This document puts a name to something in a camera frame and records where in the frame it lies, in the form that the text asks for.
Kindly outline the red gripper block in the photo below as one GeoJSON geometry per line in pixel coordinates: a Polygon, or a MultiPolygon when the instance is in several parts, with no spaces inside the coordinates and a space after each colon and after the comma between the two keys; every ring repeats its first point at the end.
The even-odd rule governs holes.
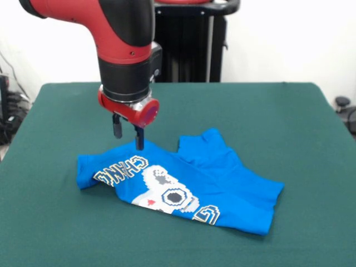
{"type": "Polygon", "coordinates": [[[129,123],[134,125],[136,131],[136,149],[144,149],[144,129],[151,124],[159,111],[159,101],[151,97],[151,92],[142,101],[135,103],[120,103],[109,99],[104,95],[103,89],[98,91],[98,102],[106,110],[113,113],[113,134],[115,138],[122,138],[122,125],[120,118],[123,117],[129,123]]]}

